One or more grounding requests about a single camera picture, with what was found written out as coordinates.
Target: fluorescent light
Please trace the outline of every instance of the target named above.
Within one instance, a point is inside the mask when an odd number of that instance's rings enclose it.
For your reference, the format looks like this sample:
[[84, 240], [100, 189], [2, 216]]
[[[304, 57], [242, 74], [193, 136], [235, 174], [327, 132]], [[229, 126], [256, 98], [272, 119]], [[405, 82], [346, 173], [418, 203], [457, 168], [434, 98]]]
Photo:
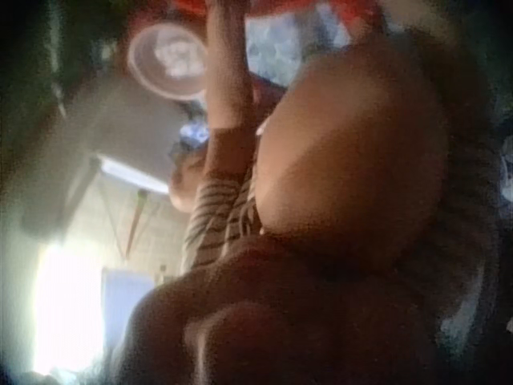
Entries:
[[102, 171], [106, 174], [114, 176], [120, 180], [124, 180], [129, 184], [133, 184], [147, 191], [163, 195], [169, 194], [169, 187], [163, 181], [158, 180], [153, 176], [149, 176], [135, 168], [126, 166], [117, 160], [113, 160], [105, 156], [101, 156], [100, 159], [102, 160]]

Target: hair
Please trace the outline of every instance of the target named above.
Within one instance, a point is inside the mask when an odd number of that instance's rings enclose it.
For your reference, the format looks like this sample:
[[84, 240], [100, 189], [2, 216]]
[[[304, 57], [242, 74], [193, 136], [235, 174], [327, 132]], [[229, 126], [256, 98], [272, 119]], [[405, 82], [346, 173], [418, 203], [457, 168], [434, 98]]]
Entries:
[[208, 141], [200, 144], [199, 146], [192, 146], [184, 140], [173, 144], [169, 157], [172, 159], [173, 164], [176, 168], [180, 168], [184, 161], [192, 155], [201, 154], [204, 152], [208, 144]]

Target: bright window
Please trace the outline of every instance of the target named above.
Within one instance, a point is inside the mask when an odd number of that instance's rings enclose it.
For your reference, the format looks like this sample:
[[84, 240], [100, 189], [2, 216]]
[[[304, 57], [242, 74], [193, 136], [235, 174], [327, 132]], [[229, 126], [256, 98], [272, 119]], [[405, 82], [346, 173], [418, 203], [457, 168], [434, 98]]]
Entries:
[[42, 374], [81, 371], [102, 354], [102, 266], [86, 245], [75, 246], [52, 246], [41, 257], [34, 370]]

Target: child's arm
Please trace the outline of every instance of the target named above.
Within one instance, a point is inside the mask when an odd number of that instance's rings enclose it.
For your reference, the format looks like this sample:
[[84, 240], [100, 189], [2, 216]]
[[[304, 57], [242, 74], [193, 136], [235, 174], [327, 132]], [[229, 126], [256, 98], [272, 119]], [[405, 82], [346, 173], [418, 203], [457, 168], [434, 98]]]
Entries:
[[204, 178], [240, 180], [255, 151], [252, 84], [245, 50], [247, 1], [208, 4], [207, 104], [211, 138]]

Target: striped shirt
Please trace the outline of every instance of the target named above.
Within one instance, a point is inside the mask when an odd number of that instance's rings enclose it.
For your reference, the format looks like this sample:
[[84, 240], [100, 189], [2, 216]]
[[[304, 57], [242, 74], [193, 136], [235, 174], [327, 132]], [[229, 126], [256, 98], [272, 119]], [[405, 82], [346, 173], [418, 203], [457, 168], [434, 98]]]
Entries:
[[260, 232], [254, 168], [249, 168], [242, 183], [207, 180], [198, 188], [184, 239], [183, 273], [214, 262], [237, 239]]
[[[434, 220], [396, 268], [437, 324], [458, 310], [484, 261], [497, 253], [497, 148], [491, 132], [450, 138]], [[208, 180], [200, 186], [184, 242], [183, 272], [216, 261], [235, 240], [260, 232], [254, 180], [253, 166], [242, 183]]]

